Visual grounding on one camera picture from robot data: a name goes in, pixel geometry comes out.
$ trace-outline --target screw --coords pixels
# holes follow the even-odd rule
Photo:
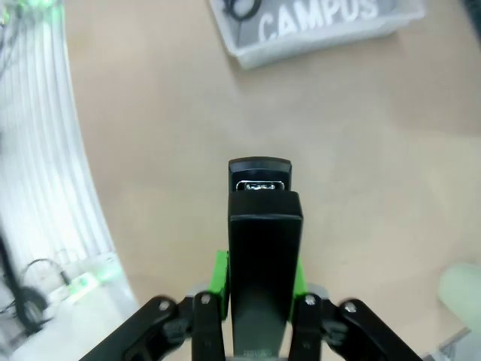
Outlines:
[[[352,303],[352,302],[347,302],[345,305],[344,305],[344,309],[346,311],[348,311],[350,314],[353,314],[354,312],[357,311],[357,308],[355,307],[355,305]]]
[[[170,306],[168,301],[162,301],[162,302],[160,302],[159,310],[165,311],[165,310],[167,310],[168,306]]]
[[[201,298],[201,302],[203,305],[206,305],[207,303],[210,302],[210,296],[209,295],[203,295]]]
[[[314,298],[314,296],[312,295],[307,295],[306,296],[306,303],[309,305],[309,306],[314,306],[316,304],[316,299]]]

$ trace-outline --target white ribbed surface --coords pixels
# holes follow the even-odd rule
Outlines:
[[[64,9],[36,11],[36,20],[17,20],[0,78],[0,218],[19,268],[113,250],[77,122]]]

